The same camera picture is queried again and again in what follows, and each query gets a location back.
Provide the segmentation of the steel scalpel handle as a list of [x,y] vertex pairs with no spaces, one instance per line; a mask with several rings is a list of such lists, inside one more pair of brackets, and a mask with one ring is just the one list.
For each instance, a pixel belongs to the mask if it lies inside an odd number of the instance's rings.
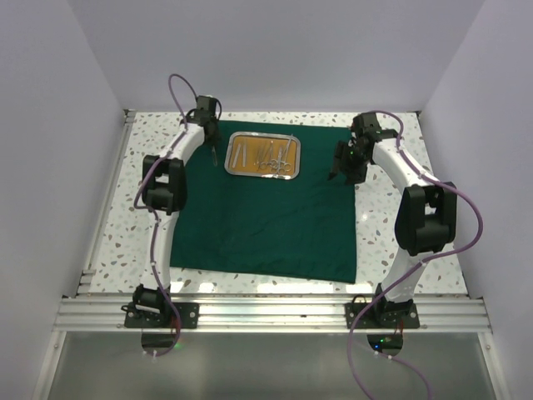
[[242,167],[245,168],[247,165],[247,142],[244,141],[242,144]]
[[234,153],[234,156],[233,156],[233,159],[232,159],[232,169],[235,169],[236,166],[237,166],[237,161],[238,161],[238,158],[239,158],[240,151],[241,151],[241,144],[239,143],[237,145],[237,149],[236,149],[236,151]]
[[218,165],[217,151],[216,151],[216,148],[214,146],[212,146],[212,162],[213,162],[213,166],[216,167]]

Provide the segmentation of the dark green surgical cloth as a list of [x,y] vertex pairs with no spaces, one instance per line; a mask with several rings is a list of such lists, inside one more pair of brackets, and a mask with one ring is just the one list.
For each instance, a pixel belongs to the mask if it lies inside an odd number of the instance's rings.
[[347,128],[222,121],[221,153],[236,132],[277,133],[301,143],[296,178],[240,177],[212,163],[209,149],[187,162],[187,204],[174,229],[172,269],[250,273],[339,283],[356,280],[355,190],[328,179]]

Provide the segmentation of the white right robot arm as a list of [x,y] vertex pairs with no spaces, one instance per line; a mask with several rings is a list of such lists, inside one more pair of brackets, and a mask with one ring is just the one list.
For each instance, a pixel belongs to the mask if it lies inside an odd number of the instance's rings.
[[342,174],[347,185],[361,184],[369,165],[377,165],[398,189],[401,202],[394,226],[398,250],[391,269],[371,302],[354,302],[347,311],[355,328],[393,328],[411,315],[416,285],[430,256],[455,238],[457,196],[454,186],[442,185],[401,148],[400,133],[383,128],[375,113],[355,116],[350,131],[348,141],[336,144],[328,177]]

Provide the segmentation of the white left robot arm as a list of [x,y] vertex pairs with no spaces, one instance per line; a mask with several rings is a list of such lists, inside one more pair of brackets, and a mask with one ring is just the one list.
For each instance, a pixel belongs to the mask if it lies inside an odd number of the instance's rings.
[[198,96],[196,106],[183,115],[177,135],[159,153],[142,160],[142,182],[133,207],[148,211],[153,225],[144,273],[130,313],[154,327],[178,320],[177,308],[170,299],[170,258],[174,228],[187,203],[186,165],[200,146],[217,145],[221,115],[218,99]]

